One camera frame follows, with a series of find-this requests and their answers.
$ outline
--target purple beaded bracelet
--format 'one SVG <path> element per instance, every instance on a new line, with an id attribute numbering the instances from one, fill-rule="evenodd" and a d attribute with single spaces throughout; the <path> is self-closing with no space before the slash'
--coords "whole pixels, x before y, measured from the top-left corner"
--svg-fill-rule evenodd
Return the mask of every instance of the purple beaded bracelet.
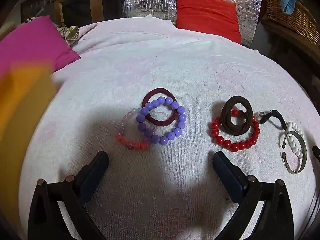
<path id="1" fill-rule="evenodd" d="M 154 134 L 153 130 L 147 128 L 144 121 L 146 120 L 145 116 L 149 114 L 149 111 L 151 111 L 153 108 L 163 105 L 164 103 L 168 106 L 171 106 L 173 110 L 176 110 L 179 116 L 177 127 L 174 128 L 173 131 L 168 132 L 166 136 L 159 137 L 158 135 Z M 178 102 L 174 102 L 172 98 L 158 97 L 157 100 L 152 100 L 151 103 L 146 103 L 145 107 L 141 108 L 140 114 L 138 114 L 136 117 L 138 122 L 138 130 L 140 132 L 144 132 L 145 137 L 149 139 L 151 143 L 160 143 L 161 145 L 166 145 L 168 141 L 172 141 L 176 136 L 180 136 L 182 134 L 182 129 L 185 128 L 185 120 L 187 119 L 184 112 L 185 108 L 183 106 L 179 106 Z"/>

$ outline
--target blue cloth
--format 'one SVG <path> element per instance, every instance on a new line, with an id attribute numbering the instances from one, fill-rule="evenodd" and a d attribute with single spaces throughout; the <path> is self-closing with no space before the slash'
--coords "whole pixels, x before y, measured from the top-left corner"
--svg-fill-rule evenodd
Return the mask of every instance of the blue cloth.
<path id="1" fill-rule="evenodd" d="M 280 6 L 285 14 L 291 15 L 294 12 L 296 0 L 281 0 Z"/>

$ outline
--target magenta cushion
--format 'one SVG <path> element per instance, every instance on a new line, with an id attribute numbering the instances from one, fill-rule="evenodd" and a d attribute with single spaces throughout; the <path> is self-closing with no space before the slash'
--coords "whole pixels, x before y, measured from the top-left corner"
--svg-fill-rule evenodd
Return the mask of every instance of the magenta cushion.
<path id="1" fill-rule="evenodd" d="M 20 25 L 0 41 L 0 77 L 21 62 L 49 63 L 53 72 L 80 59 L 49 16 Z"/>

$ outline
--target metal screw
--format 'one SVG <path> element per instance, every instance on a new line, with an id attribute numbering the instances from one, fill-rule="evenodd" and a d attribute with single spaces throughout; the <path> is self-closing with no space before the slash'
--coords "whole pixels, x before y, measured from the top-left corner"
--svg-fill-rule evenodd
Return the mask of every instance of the metal screw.
<path id="1" fill-rule="evenodd" d="M 72 182 L 74 179 L 75 179 L 75 176 L 73 175 L 69 175 L 68 177 L 66 177 L 67 182 Z"/>
<path id="2" fill-rule="evenodd" d="M 284 185 L 284 182 L 283 182 L 283 180 L 282 180 L 282 179 L 277 179 L 277 182 L 278 182 L 278 184 L 279 184 L 279 185 L 281 185 L 281 186 L 283 186 L 283 185 Z"/>
<path id="3" fill-rule="evenodd" d="M 253 175 L 248 175 L 248 176 L 247 176 L 247 179 L 248 179 L 249 181 L 251 181 L 251 182 L 255 182 L 255 181 L 256 181 L 256 177 L 253 176 Z"/>
<path id="4" fill-rule="evenodd" d="M 44 179 L 38 179 L 37 180 L 37 185 L 41 186 L 42 183 L 44 183 Z"/>

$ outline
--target table covered with cloth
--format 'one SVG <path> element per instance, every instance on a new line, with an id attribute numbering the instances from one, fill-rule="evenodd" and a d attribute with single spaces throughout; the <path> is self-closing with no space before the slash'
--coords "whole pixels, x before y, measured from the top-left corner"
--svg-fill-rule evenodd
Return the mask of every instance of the table covered with cloth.
<path id="1" fill-rule="evenodd" d="M 23 163 L 19 211 L 24 233 L 37 179 L 62 181 L 103 150 L 109 168 L 85 209 L 107 239 L 214 239 L 238 206 L 213 170 L 212 153 L 217 151 L 259 181 L 285 182 L 299 235 L 317 197 L 319 163 L 311 147 L 320 142 L 320 117 L 304 90 L 277 63 L 223 37 L 178 30 L 169 20 L 151 16 L 100 22 L 73 49 L 81 59 L 52 75 L 60 89 Z M 128 150 L 115 141 L 121 119 L 158 87 L 185 107 L 183 134 L 164 146 Z M 253 112 L 277 109 L 286 122 L 299 124 L 308 150 L 301 173 L 290 174 L 282 162 L 284 131 L 277 119 L 260 125 L 258 142 L 250 149 L 233 153 L 214 143 L 208 124 L 235 95 L 248 99 Z M 159 120 L 170 112 L 164 106 L 156 109 Z M 159 127 L 157 134 L 174 125 Z M 134 118 L 125 133 L 143 138 Z M 239 142 L 249 133 L 220 135 Z M 298 158 L 288 143 L 284 150 L 296 168 Z M 72 236 L 79 238 L 65 207 L 60 207 Z M 250 235 L 261 207 L 243 237 Z"/>

